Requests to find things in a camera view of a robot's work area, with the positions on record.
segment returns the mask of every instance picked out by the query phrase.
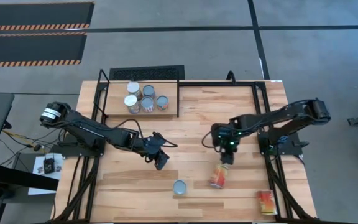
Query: silver can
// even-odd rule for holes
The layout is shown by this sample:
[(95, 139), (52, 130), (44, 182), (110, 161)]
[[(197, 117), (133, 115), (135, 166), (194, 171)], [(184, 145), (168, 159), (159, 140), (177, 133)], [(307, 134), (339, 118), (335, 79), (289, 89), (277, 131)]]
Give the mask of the silver can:
[(154, 110), (154, 100), (149, 96), (143, 97), (141, 105), (146, 113), (151, 113)]
[(142, 92), (140, 91), (139, 83), (137, 82), (129, 82), (127, 85), (127, 91), (129, 94), (133, 94), (136, 96), (137, 100), (142, 99)]
[(127, 95), (124, 98), (124, 103), (128, 107), (131, 114), (137, 114), (140, 111), (139, 101), (135, 95)]
[(166, 96), (159, 96), (155, 101), (159, 110), (166, 110), (168, 108), (168, 98)]
[(152, 85), (146, 85), (143, 87), (143, 94), (144, 96), (149, 96), (151, 98), (155, 98), (155, 91)]

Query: floor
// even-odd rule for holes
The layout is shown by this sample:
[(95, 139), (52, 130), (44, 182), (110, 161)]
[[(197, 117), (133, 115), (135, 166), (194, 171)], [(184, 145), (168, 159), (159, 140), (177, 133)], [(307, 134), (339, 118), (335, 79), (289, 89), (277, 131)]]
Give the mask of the floor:
[[(0, 3), (49, 2), (0, 0)], [(358, 0), (254, 0), (259, 26), (358, 25)], [(246, 0), (97, 0), (91, 28), (155, 26), (251, 26)], [(300, 131), (318, 216), (358, 223), (358, 30), (261, 31), (271, 79), (283, 80), (289, 101), (319, 97), (332, 120)], [(262, 79), (254, 32), (143, 32), (89, 34), (75, 66), (0, 68), (0, 91), (78, 93), (100, 68), (185, 65), (187, 79)], [(32, 137), (47, 130), (39, 114), (52, 101), (75, 107), (76, 96), (16, 95), (9, 122)], [(6, 140), (13, 150), (21, 147)], [(0, 145), (0, 162), (12, 154)], [(43, 222), (51, 202), (8, 205), (2, 223)]]

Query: white paper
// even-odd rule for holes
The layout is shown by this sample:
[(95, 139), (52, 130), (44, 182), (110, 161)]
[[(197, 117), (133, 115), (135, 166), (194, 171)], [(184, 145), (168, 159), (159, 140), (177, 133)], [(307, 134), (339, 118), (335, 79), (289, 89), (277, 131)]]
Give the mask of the white paper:
[[(51, 174), (44, 174), (44, 159), (55, 158), (55, 172)], [(57, 153), (48, 153), (46, 156), (37, 156), (35, 158), (34, 168), (32, 170), (33, 174), (43, 175), (44, 177), (50, 177), (60, 180), (60, 174), (62, 173), (63, 168), (63, 157), (61, 154)], [(54, 190), (44, 190), (29, 188), (29, 195), (40, 195), (40, 194), (53, 194), (56, 193)]]

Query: gray floor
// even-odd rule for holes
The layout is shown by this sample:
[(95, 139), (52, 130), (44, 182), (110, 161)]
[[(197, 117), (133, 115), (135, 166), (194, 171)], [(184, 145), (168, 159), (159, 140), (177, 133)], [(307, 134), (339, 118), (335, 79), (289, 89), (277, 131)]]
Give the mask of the gray floor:
[[(0, 0), (0, 2), (47, 2)], [(358, 0), (256, 0), (260, 26), (358, 25)], [(97, 0), (91, 27), (251, 25), (246, 0)], [(333, 117), (300, 132), (318, 216), (358, 223), (358, 30), (263, 31), (271, 79), (283, 80), (290, 101), (319, 97)], [(111, 67), (185, 65), (189, 79), (261, 79), (252, 31), (90, 34), (77, 66), (0, 68), (0, 91), (78, 93), (83, 80)], [(14, 131), (40, 136), (39, 114), (51, 101), (75, 96), (16, 96)], [(12, 149), (20, 146), (5, 139)], [(0, 162), (11, 152), (0, 145)], [(52, 205), (8, 205), (2, 223), (47, 220)]]

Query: wooden table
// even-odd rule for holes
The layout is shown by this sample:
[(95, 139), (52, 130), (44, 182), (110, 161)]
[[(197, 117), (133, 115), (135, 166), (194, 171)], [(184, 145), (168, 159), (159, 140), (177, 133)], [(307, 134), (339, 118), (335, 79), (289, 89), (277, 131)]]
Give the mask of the wooden table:
[[(266, 81), (271, 110), (288, 103), (282, 82)], [(76, 110), (90, 117), (96, 81), (84, 81)], [(207, 180), (219, 154), (204, 148), (201, 138), (213, 123), (227, 123), (240, 114), (255, 114), (251, 88), (238, 87), (181, 87), (180, 115), (137, 116), (145, 136), (158, 131), (178, 148), (164, 148), (170, 156), (163, 170), (146, 164), (139, 155), (120, 151), (110, 145), (100, 160), (98, 181), (93, 202), (92, 222), (250, 222), (273, 220), (260, 214), (257, 192), (268, 190), (268, 178), (263, 157), (259, 154), (256, 134), (242, 138), (229, 169), (224, 189), (212, 189)], [(108, 126), (126, 119), (107, 119)], [(125, 128), (137, 129), (134, 123)], [(315, 216), (313, 200), (303, 164), (293, 156), (282, 156), (289, 191), (310, 215)], [(76, 158), (67, 159), (56, 193), (57, 215), (66, 207)], [(80, 162), (74, 191), (81, 170)], [(188, 191), (184, 196), (174, 195), (172, 185), (182, 179)], [(83, 197), (80, 217), (85, 215)], [(283, 217), (282, 200), (279, 201)]]

